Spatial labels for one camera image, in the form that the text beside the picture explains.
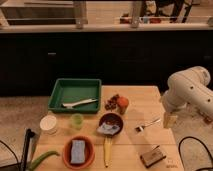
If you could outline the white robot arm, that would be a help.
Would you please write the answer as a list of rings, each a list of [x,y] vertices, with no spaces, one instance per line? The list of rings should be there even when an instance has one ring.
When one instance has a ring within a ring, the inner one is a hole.
[[[213,119],[213,90],[209,71],[202,66],[191,67],[169,76],[168,90],[162,95],[161,102],[165,109],[163,126],[171,128],[177,116],[175,112],[183,109],[187,103],[195,105],[207,117]]]

